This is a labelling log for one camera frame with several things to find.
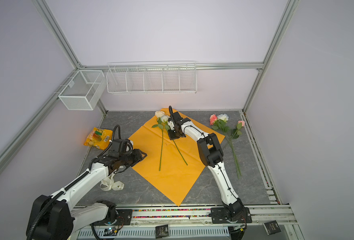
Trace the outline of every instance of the marble surface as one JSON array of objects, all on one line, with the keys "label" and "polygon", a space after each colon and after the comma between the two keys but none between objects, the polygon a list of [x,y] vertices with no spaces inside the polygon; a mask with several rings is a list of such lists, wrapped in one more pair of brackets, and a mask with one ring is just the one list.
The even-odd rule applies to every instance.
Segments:
[{"label": "marble surface", "polygon": [[[181,111],[186,116],[209,126],[209,117],[212,114],[226,113],[229,116],[228,125],[235,126],[241,120],[237,111]],[[116,124],[121,126],[121,137],[129,138],[145,122],[147,122],[154,112],[108,112],[101,128],[113,129]],[[269,198],[265,190],[263,180],[258,170],[245,129],[242,135],[233,140],[242,176],[237,179],[236,166],[232,154],[232,149],[227,146],[223,149],[224,163],[240,199],[244,204],[269,204]],[[82,166],[81,172],[87,169],[89,162],[100,153],[101,150],[92,148]],[[115,181],[122,181],[125,187],[121,191],[103,191],[99,188],[99,183],[94,186],[79,202],[79,205],[93,204],[97,200],[108,200],[116,204],[172,204],[164,194],[146,181],[132,168],[124,173],[117,174]],[[208,168],[204,168],[196,183],[193,185],[183,204],[221,204],[221,195],[218,186]]]}]

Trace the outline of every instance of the black mounting plate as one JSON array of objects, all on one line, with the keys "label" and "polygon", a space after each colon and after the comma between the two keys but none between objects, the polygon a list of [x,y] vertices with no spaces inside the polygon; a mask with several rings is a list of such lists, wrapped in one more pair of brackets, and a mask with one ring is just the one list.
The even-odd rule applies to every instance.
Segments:
[{"label": "black mounting plate", "polygon": [[[223,207],[213,207],[210,209],[210,216],[212,218],[212,223],[230,223],[225,219],[225,208]],[[251,216],[249,208],[245,207],[241,215],[245,218],[247,223],[251,223]],[[235,223],[244,223],[244,219],[240,218]]]},{"label": "black mounting plate", "polygon": [[[121,226],[122,225],[122,221],[124,221],[124,225],[130,225],[130,221],[132,220],[132,213],[133,213],[133,209],[116,209],[118,215],[117,215],[117,221],[115,223],[113,223],[113,225],[118,225]],[[106,221],[102,220],[102,221],[98,221],[95,222],[94,225],[95,226],[108,226],[105,224]]]}]

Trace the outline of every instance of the flower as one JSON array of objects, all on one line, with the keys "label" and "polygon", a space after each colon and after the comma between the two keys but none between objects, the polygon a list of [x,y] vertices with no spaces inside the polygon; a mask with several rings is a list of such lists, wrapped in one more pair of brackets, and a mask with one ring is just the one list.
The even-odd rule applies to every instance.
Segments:
[{"label": "flower", "polygon": [[160,120],[161,120],[163,123],[168,123],[169,116],[168,116],[168,115],[161,116],[161,117],[160,117]]},{"label": "flower", "polygon": [[209,120],[210,120],[210,124],[213,125],[214,122],[217,121],[217,116],[216,116],[216,114],[213,114],[212,116],[210,116]]},{"label": "flower", "polygon": [[164,111],[157,111],[154,113],[154,115],[156,116],[156,118],[161,118],[162,116],[165,115]]},{"label": "flower", "polygon": [[217,116],[217,118],[221,119],[224,122],[227,122],[229,120],[229,117],[226,114],[220,114],[220,115]]},{"label": "flower", "polygon": [[238,121],[237,124],[239,124],[240,122],[242,122],[242,126],[245,126],[245,122],[244,121]]}]

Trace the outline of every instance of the orange wrapping paper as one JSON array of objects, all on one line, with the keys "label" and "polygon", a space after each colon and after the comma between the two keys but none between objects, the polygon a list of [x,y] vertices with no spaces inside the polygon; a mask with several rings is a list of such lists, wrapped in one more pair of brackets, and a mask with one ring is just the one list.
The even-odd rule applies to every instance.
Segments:
[{"label": "orange wrapping paper", "polygon": [[[167,108],[163,108],[161,111],[164,111],[166,115],[170,115]],[[188,118],[184,114],[180,113],[180,115],[183,118]],[[220,143],[225,138],[224,135],[213,131],[209,127],[191,118],[189,119],[204,132],[214,132]],[[157,124],[155,116],[129,138],[133,141],[134,148],[138,148],[148,155],[143,161],[136,164],[133,169],[179,206],[205,166],[200,160],[196,141],[188,136],[175,140],[181,154],[188,163],[187,166],[174,142],[169,139],[168,133],[164,129],[161,171],[159,171],[162,131],[158,127],[152,128],[154,124]]]}]

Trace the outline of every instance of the white mesh basket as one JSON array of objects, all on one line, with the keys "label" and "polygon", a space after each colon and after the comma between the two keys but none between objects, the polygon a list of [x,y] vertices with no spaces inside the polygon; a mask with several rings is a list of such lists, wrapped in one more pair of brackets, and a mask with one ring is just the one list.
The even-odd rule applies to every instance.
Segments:
[{"label": "white mesh basket", "polygon": [[105,88],[101,70],[78,70],[58,97],[69,110],[93,110]]},{"label": "white mesh basket", "polygon": [[191,62],[114,65],[106,73],[106,82],[107,91],[112,94],[197,92],[196,66]]}]

